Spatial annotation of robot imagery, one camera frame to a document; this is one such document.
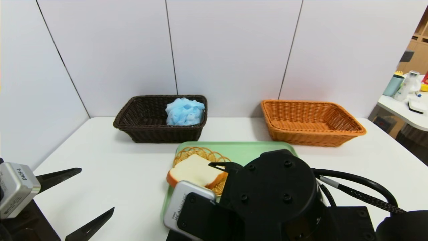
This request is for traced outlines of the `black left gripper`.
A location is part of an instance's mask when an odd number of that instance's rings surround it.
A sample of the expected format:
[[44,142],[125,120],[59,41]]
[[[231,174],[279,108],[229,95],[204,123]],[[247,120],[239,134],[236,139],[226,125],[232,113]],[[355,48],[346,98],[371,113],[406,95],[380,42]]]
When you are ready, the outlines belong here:
[[[37,176],[41,185],[38,194],[81,173],[81,168],[70,168]],[[65,241],[88,241],[112,217],[115,207],[99,215],[70,233]],[[32,200],[15,218],[1,220],[1,241],[60,241],[43,212]]]

